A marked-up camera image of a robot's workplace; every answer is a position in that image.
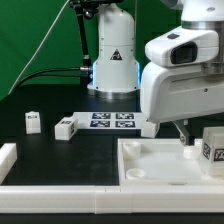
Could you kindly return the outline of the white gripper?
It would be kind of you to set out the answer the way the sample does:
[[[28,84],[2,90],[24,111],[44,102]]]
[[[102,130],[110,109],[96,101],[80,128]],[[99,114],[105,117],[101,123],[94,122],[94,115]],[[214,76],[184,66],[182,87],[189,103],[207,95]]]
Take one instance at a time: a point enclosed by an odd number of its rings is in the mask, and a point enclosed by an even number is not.
[[[200,65],[143,70],[140,107],[152,123],[174,121],[184,146],[190,142],[188,118],[224,112],[224,74],[205,75]]]

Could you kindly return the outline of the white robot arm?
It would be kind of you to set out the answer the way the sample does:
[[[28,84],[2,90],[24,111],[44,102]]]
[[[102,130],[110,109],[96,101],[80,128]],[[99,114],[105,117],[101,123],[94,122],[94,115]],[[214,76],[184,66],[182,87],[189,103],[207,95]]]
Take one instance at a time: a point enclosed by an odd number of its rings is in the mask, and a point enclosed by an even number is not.
[[[140,88],[145,119],[173,122],[224,112],[224,0],[160,0],[182,11],[181,25],[145,46],[143,70],[134,58],[134,24],[111,3],[99,7],[99,56],[91,92],[106,98]]]

